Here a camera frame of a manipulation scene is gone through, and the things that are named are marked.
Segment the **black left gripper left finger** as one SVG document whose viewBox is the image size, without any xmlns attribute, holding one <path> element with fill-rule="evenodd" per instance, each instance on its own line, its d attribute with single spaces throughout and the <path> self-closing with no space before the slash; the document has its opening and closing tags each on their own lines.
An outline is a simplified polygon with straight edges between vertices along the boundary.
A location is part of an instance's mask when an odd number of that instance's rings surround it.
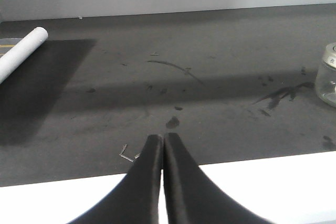
<svg viewBox="0 0 336 224">
<path fill-rule="evenodd" d="M 149 135 L 124 178 L 71 223 L 158 223 L 162 162 L 162 138 Z"/>
</svg>

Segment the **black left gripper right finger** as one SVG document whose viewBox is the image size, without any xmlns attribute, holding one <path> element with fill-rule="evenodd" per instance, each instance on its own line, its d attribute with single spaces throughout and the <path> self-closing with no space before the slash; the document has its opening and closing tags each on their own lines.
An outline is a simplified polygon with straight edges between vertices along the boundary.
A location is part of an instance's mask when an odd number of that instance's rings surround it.
<svg viewBox="0 0 336 224">
<path fill-rule="evenodd" d="M 164 136 L 164 193 L 169 223 L 269 223 L 213 183 L 176 133 Z"/>
</svg>

